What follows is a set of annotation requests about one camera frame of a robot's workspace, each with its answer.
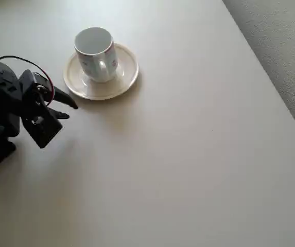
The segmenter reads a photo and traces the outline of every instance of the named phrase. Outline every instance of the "table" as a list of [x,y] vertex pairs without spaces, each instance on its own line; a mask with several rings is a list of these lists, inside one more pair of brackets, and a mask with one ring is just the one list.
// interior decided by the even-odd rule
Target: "table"
[[[0,165],[0,246],[295,246],[295,121],[221,0],[0,0],[0,56],[67,90],[73,38],[101,26],[140,78]],[[20,73],[25,63],[8,60]]]

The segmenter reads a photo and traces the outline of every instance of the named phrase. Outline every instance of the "saucer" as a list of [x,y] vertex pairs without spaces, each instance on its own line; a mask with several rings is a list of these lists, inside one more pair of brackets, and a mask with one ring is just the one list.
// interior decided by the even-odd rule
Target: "saucer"
[[115,44],[118,66],[115,77],[108,82],[95,82],[82,70],[73,54],[63,73],[66,86],[77,96],[90,100],[114,98],[127,91],[138,77],[139,65],[134,54],[123,45]]

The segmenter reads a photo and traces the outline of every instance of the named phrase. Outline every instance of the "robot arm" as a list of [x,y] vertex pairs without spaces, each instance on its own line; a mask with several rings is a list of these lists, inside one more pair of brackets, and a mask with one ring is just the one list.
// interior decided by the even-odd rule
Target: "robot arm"
[[9,137],[19,134],[23,126],[40,148],[44,148],[62,129],[58,119],[69,116],[46,106],[52,99],[77,109],[74,100],[54,87],[54,96],[49,81],[38,73],[26,70],[17,78],[6,64],[0,63],[0,161],[15,150]]

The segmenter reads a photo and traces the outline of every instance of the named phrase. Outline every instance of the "red wire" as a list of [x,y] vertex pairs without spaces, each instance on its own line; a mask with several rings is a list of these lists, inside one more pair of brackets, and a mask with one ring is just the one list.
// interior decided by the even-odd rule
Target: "red wire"
[[50,86],[51,86],[52,98],[51,98],[50,102],[47,104],[47,106],[50,105],[50,103],[53,101],[53,99],[55,97],[55,87],[54,87],[53,82],[51,81],[51,78],[48,76],[48,74],[43,69],[41,69],[41,67],[39,67],[37,64],[35,64],[35,63],[33,63],[33,62],[31,62],[31,61],[29,61],[27,59],[17,57],[17,56],[2,56],[2,57],[0,57],[0,60],[4,59],[4,58],[15,58],[15,59],[19,59],[19,60],[22,60],[24,62],[30,63],[30,64],[34,65],[35,67],[37,67],[46,76],[46,78],[48,79],[48,81],[50,83]]

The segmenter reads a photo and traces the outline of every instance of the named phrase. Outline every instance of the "white cup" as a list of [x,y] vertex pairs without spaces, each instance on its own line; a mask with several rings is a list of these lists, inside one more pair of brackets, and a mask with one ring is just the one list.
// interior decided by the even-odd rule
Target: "white cup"
[[96,82],[114,78],[117,56],[111,34],[100,27],[90,27],[79,32],[74,47],[84,73]]

